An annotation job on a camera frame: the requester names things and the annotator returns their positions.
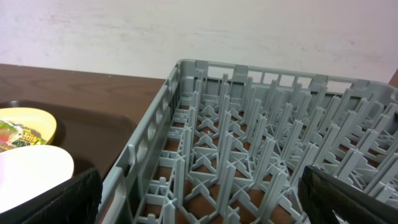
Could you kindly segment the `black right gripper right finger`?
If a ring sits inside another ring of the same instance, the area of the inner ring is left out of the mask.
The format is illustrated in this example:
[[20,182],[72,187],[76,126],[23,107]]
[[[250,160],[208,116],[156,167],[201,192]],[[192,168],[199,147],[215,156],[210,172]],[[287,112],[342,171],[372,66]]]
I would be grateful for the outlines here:
[[314,166],[304,168],[298,197],[311,223],[397,223],[397,209]]

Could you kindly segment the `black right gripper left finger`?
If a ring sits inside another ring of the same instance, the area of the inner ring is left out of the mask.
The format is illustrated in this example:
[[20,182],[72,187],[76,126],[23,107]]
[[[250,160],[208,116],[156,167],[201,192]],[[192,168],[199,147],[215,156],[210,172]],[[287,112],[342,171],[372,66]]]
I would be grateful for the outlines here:
[[7,223],[94,223],[103,183],[97,168],[89,168],[56,187],[1,214]]

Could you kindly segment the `pink white bowl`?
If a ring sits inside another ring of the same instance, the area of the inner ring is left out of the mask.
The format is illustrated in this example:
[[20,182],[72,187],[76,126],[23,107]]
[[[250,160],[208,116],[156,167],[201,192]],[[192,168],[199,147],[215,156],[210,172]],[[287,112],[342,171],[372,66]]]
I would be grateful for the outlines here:
[[1,212],[56,187],[73,172],[72,156],[57,146],[25,146],[2,152]]

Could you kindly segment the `green orange snack wrapper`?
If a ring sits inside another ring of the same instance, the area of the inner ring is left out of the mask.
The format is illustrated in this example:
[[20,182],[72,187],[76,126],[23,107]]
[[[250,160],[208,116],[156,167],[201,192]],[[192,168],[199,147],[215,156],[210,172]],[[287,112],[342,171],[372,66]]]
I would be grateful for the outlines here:
[[1,120],[1,152],[17,147],[44,145],[47,142],[42,135],[21,124]]

